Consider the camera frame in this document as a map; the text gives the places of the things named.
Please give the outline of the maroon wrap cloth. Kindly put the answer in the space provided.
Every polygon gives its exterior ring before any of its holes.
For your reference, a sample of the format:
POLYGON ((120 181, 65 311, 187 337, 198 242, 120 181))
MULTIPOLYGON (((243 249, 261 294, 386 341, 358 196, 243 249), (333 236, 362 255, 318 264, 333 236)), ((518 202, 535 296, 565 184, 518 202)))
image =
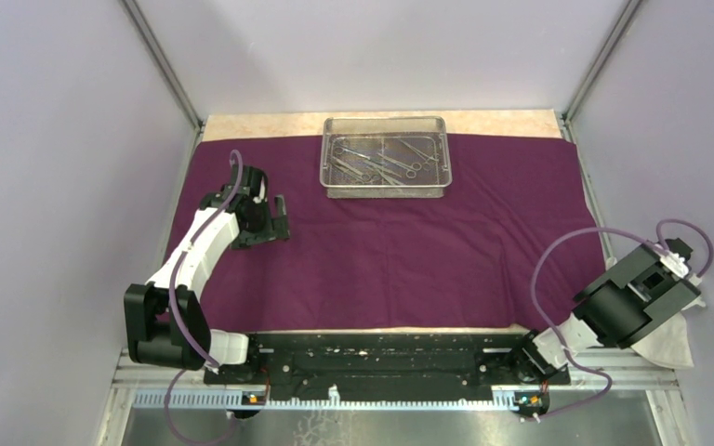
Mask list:
POLYGON ((605 270, 577 150, 559 138, 454 134, 438 199, 334 200, 318 136, 208 141, 173 220, 175 247, 238 150, 285 198, 291 237, 225 254, 208 324, 233 332, 391 327, 543 330, 605 270))

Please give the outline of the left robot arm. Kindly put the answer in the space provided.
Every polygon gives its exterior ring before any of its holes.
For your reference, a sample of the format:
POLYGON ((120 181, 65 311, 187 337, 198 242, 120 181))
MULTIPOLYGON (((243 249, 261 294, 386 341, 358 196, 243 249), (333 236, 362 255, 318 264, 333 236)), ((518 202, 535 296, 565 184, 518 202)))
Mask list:
POLYGON ((289 239, 284 197, 270 202, 268 188, 264 171, 233 166, 229 183, 199 203, 164 265, 146 282, 128 286, 124 310, 132 361, 193 371, 225 366, 239 384, 257 379, 261 360, 249 351, 249 337, 210 328, 201 299, 228 249, 289 239))

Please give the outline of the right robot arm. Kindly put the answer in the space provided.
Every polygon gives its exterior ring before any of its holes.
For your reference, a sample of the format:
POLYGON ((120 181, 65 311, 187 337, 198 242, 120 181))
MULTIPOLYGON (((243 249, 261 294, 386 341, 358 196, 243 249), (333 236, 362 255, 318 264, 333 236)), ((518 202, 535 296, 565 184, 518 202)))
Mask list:
POLYGON ((630 348, 664 368, 694 367, 682 313, 704 303, 700 278, 688 264, 692 248, 680 238, 667 244, 667 257, 637 247, 575 296, 563 323, 528 333, 509 354, 510 375, 542 381, 590 348, 630 348))

